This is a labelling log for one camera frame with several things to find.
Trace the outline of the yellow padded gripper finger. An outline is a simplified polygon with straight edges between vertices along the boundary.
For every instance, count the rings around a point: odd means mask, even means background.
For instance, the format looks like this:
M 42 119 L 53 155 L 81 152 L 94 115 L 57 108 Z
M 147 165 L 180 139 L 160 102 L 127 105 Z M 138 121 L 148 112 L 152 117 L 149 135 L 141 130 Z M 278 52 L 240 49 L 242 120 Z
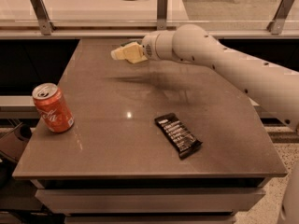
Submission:
M 141 45 L 137 42 L 130 42 L 124 46 L 111 51 L 111 57 L 114 60 L 138 60 L 143 57 L 143 50 Z

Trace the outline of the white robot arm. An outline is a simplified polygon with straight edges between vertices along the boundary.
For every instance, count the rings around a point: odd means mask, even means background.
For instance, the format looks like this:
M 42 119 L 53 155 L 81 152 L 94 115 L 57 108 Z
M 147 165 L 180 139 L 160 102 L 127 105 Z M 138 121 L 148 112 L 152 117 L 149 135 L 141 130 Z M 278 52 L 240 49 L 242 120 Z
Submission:
M 212 69 L 269 114 L 299 133 L 299 72 L 230 49 L 203 28 L 187 24 L 155 31 L 111 51 L 115 60 L 192 63 Z

